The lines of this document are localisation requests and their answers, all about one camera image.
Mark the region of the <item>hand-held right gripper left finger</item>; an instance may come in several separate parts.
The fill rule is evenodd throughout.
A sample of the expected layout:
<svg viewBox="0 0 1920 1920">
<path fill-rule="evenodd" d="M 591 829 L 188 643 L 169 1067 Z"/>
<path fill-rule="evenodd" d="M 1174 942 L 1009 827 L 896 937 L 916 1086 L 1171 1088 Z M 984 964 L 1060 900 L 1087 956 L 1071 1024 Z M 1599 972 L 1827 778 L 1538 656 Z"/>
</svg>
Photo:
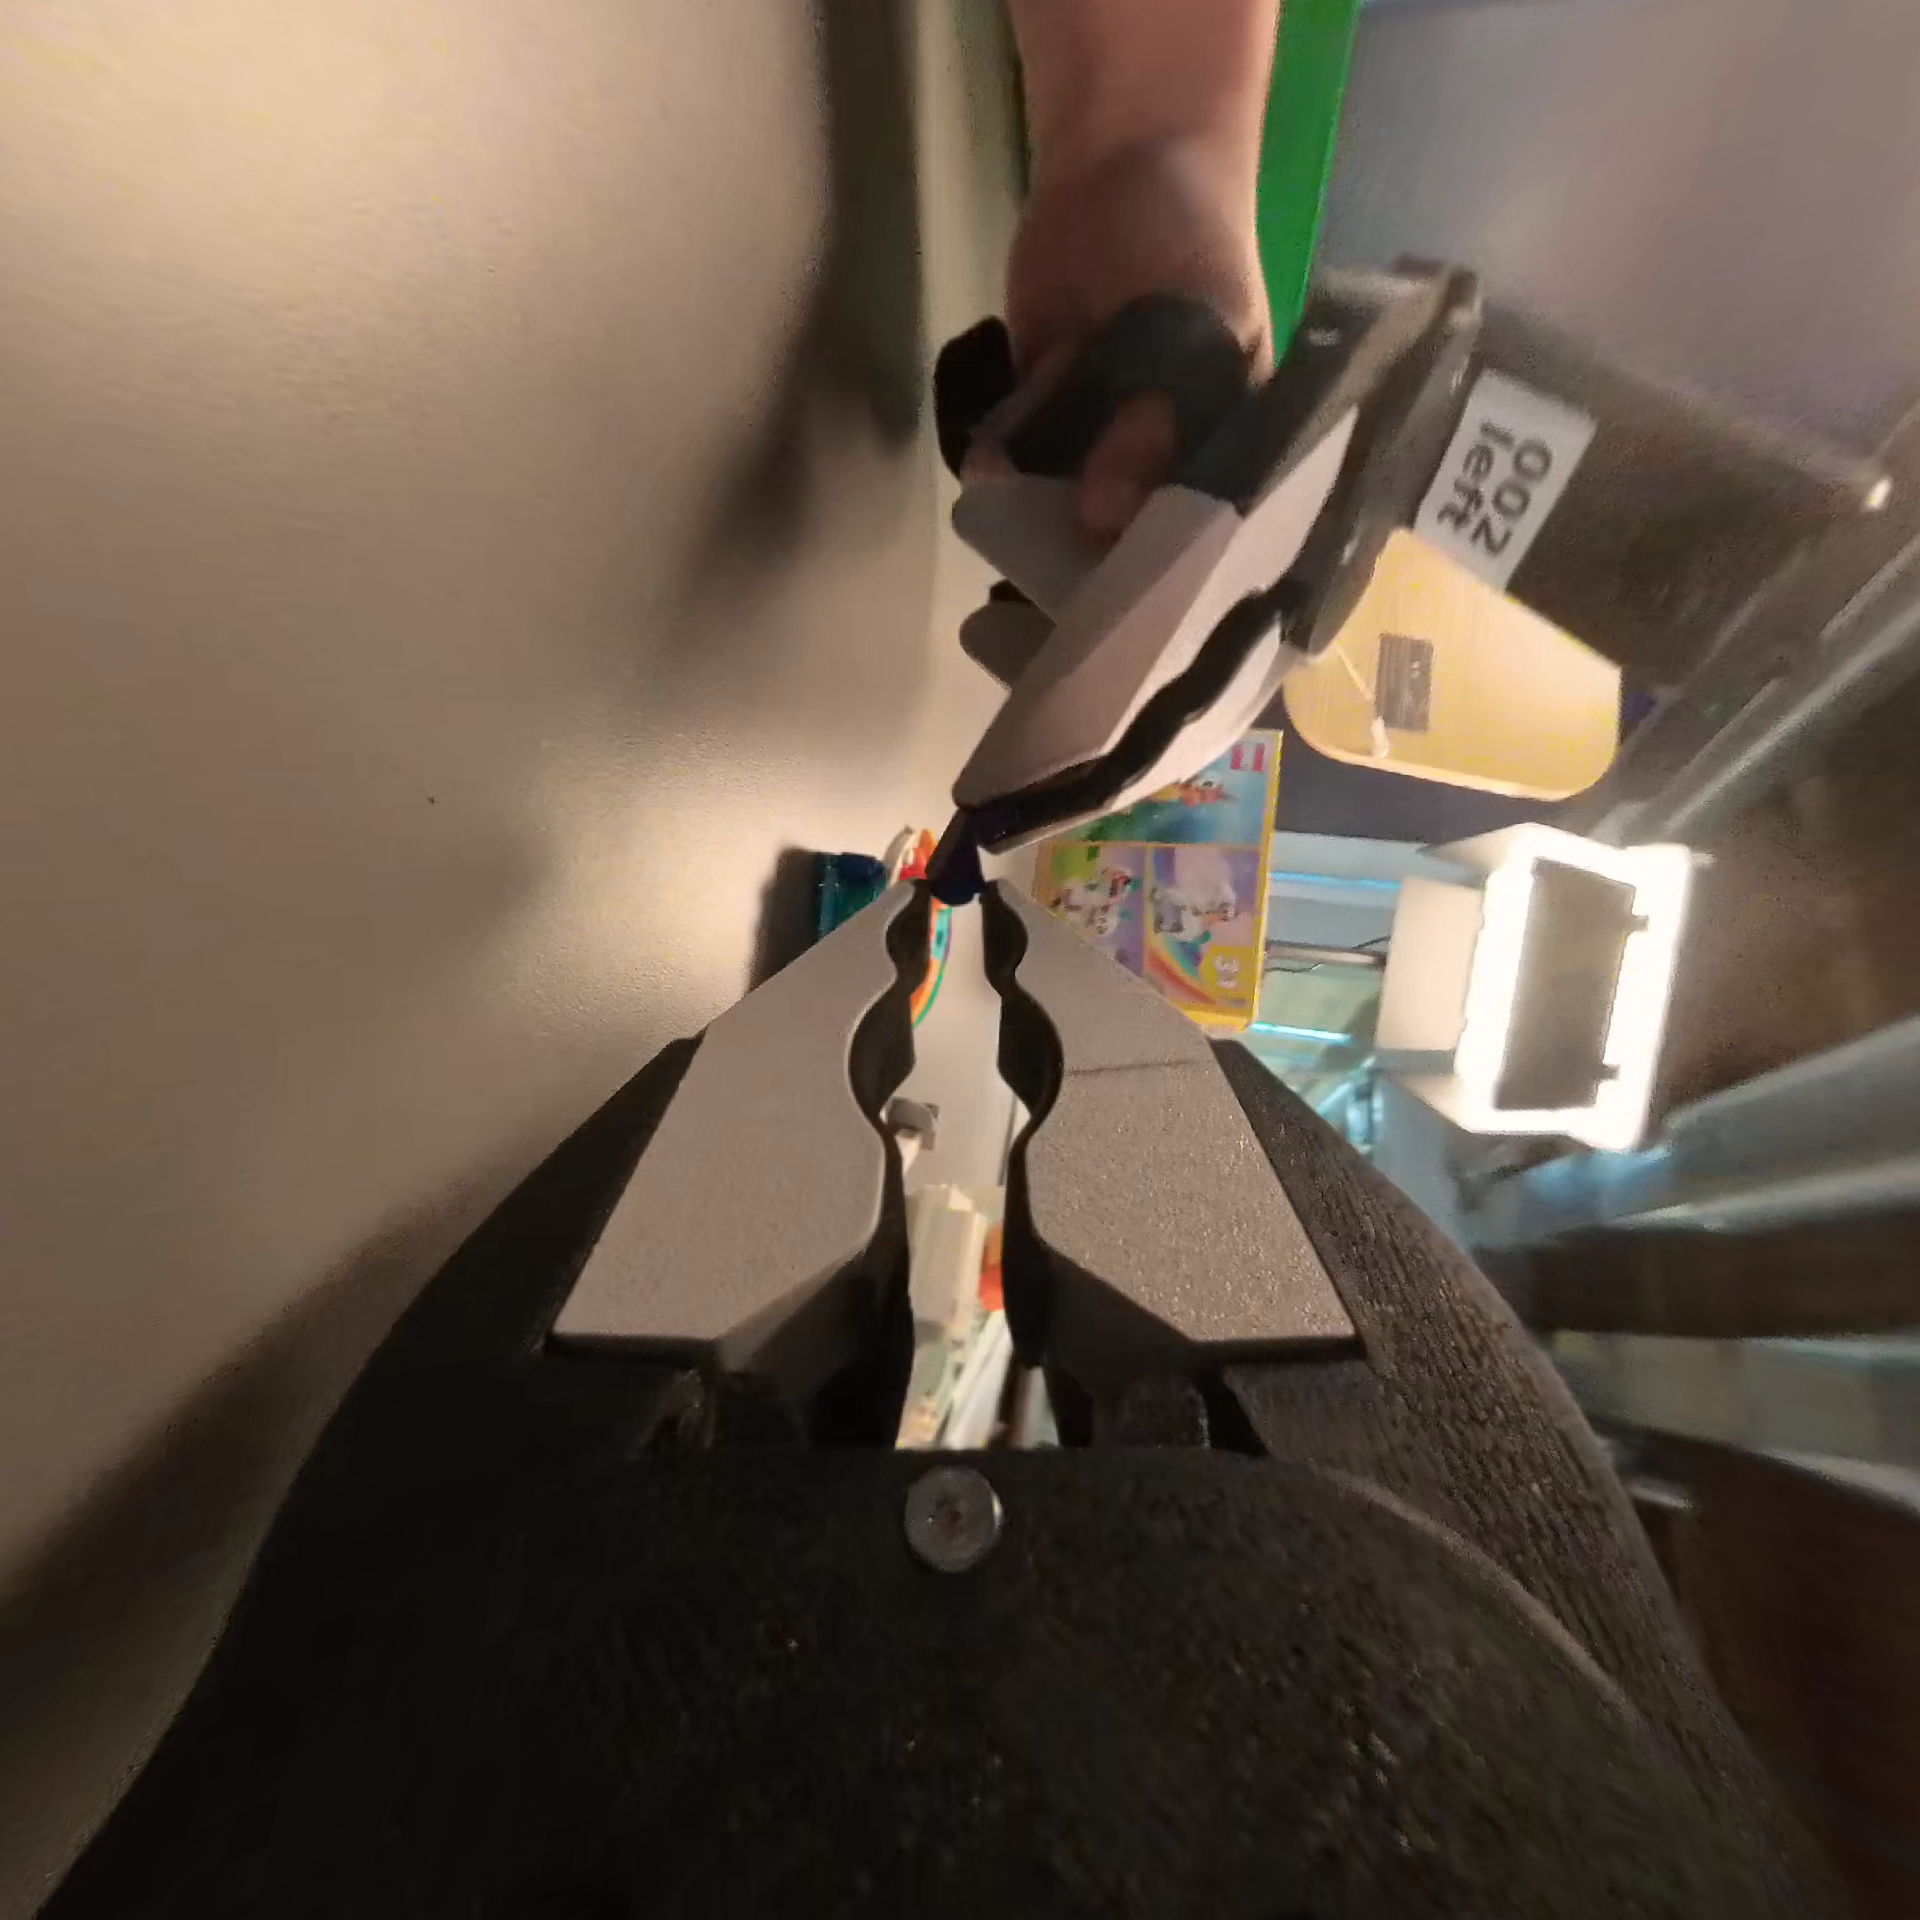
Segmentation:
<svg viewBox="0 0 1920 1920">
<path fill-rule="evenodd" d="M 886 1112 L 918 983 L 909 881 L 713 1020 L 553 1342 L 702 1371 L 877 1358 L 905 1260 Z"/>
</svg>

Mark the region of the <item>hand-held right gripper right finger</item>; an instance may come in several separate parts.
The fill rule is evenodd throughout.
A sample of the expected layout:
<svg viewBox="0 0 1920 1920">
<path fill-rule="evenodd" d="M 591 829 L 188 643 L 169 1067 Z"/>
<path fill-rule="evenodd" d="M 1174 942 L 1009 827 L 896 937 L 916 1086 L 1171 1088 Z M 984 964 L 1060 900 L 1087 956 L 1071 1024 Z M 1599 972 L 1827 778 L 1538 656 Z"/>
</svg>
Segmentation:
<svg viewBox="0 0 1920 1920">
<path fill-rule="evenodd" d="M 1354 1320 L 1215 1048 L 1020 891 L 981 899 L 997 1067 L 1022 1112 L 1005 1308 L 1054 1374 L 1343 1353 Z"/>
</svg>

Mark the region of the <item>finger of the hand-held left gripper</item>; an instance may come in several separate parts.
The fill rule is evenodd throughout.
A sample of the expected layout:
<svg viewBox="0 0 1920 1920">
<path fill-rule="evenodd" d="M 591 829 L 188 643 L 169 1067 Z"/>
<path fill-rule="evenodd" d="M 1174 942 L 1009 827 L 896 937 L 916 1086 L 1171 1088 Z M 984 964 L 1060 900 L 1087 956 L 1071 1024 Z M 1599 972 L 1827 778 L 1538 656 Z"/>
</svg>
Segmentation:
<svg viewBox="0 0 1920 1920">
<path fill-rule="evenodd" d="M 954 805 L 989 815 L 998 785 L 1113 749 L 1231 612 L 1280 612 L 1277 590 L 1331 511 L 1357 425 L 1357 408 L 1339 413 L 1247 511 L 1189 486 L 1157 493 L 1054 616 L 954 780 Z"/>
<path fill-rule="evenodd" d="M 986 801 L 986 849 L 1017 852 L 1197 775 L 1255 724 L 1284 678 L 1288 631 L 1286 612 L 1229 612 L 1113 746 L 1080 751 L 1051 775 L 998 782 Z"/>
</svg>

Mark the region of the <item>rainbow lego disc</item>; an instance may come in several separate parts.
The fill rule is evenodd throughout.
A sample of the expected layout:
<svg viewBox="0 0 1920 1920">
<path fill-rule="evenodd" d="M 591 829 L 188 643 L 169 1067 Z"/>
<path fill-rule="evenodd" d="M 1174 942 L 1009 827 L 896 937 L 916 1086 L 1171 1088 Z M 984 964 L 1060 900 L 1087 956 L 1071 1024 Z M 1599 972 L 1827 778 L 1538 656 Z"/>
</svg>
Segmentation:
<svg viewBox="0 0 1920 1920">
<path fill-rule="evenodd" d="M 901 829 L 884 855 L 888 883 L 896 887 L 922 884 L 937 849 L 938 840 L 931 829 Z M 924 975 L 910 998 L 910 1019 L 916 1030 L 941 1001 L 951 949 L 953 906 L 937 896 L 929 908 Z"/>
</svg>

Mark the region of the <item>lego set box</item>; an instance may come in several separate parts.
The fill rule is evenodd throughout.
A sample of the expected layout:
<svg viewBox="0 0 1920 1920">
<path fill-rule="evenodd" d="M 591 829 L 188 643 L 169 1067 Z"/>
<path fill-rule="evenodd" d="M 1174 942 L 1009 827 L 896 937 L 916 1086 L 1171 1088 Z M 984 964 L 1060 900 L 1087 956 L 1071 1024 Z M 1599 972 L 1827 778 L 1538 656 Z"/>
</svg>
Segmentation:
<svg viewBox="0 0 1920 1920">
<path fill-rule="evenodd" d="M 1037 900 L 1217 1036 L 1263 992 L 1282 738 L 1247 733 L 1199 775 L 1044 840 Z"/>
</svg>

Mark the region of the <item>white lego unicorn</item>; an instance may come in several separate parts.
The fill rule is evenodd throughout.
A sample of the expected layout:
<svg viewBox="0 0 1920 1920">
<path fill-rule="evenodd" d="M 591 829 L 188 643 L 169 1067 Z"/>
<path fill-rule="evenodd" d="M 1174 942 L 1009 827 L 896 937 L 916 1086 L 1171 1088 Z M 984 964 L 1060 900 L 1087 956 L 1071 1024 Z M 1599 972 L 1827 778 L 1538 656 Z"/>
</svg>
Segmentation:
<svg viewBox="0 0 1920 1920">
<path fill-rule="evenodd" d="M 896 1447 L 1034 1450 L 1060 1441 L 1042 1374 L 1015 1348 L 1003 1296 L 1005 1187 L 927 1185 L 909 1197 L 914 1357 Z"/>
</svg>

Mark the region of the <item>person's left hand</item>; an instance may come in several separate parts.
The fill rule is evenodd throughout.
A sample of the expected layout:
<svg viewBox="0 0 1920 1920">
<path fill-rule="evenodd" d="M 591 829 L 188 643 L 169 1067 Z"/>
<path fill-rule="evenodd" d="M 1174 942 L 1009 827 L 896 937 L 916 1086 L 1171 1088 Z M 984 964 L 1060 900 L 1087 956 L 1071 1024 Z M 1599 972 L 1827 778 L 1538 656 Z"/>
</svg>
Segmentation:
<svg viewBox="0 0 1920 1920">
<path fill-rule="evenodd" d="M 1093 336 L 1144 297 L 1209 308 L 1247 371 L 1274 371 L 1256 235 L 1256 147 L 1199 135 L 1108 157 L 1040 157 L 1006 270 L 1005 320 L 1020 382 L 973 449 L 1005 465 L 1006 442 L 1052 397 Z"/>
</svg>

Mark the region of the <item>wooden oval board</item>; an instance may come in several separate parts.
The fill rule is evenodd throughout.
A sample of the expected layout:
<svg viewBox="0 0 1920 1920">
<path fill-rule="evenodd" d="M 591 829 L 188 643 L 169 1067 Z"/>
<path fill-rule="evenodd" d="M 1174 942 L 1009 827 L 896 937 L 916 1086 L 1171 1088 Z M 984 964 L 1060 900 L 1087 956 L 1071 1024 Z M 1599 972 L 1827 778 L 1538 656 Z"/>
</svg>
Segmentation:
<svg viewBox="0 0 1920 1920">
<path fill-rule="evenodd" d="M 1294 733 L 1366 773 L 1560 805 L 1614 767 L 1620 667 L 1409 531 L 1282 686 Z"/>
</svg>

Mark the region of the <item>studio light panel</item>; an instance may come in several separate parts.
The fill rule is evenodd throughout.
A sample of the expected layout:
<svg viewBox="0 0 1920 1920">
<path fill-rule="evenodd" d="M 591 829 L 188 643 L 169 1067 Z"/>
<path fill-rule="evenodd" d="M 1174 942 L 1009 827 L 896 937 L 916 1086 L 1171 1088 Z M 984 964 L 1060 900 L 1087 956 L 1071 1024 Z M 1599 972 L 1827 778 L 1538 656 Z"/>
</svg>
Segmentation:
<svg viewBox="0 0 1920 1920">
<path fill-rule="evenodd" d="M 1399 894 L 1378 1067 L 1469 1136 L 1636 1146 L 1701 870 L 1547 825 L 1433 849 Z"/>
</svg>

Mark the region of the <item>green plastic bin stack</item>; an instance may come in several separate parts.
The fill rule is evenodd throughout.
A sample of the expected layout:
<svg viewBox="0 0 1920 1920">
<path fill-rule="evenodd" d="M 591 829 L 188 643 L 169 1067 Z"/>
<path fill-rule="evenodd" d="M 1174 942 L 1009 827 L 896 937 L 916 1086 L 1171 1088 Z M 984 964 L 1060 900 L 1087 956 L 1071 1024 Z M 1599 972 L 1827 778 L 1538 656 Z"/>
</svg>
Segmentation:
<svg viewBox="0 0 1920 1920">
<path fill-rule="evenodd" d="M 1274 357 L 1284 354 L 1305 311 L 1361 14 L 1354 3 L 1279 5 L 1282 18 L 1261 128 L 1256 190 Z M 1027 200 L 1034 193 L 1037 168 L 1028 150 Z"/>
</svg>

